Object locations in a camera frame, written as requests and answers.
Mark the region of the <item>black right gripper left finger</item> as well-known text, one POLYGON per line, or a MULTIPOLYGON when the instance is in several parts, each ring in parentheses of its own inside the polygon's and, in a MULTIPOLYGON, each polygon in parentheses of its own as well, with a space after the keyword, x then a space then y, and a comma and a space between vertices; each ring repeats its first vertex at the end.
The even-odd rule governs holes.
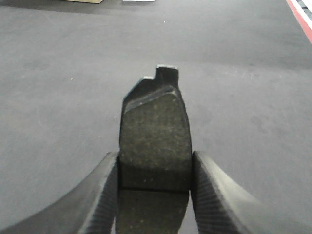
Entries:
POLYGON ((117 212, 117 153, 108 153, 74 189, 2 234, 109 234, 117 212))

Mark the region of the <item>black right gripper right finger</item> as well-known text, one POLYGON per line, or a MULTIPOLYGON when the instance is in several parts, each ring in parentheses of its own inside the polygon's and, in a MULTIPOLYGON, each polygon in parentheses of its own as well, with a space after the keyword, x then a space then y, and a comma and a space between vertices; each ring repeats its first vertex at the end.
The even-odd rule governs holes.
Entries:
POLYGON ((265 206, 205 152, 193 153, 191 196, 200 234, 310 234, 312 228, 265 206))

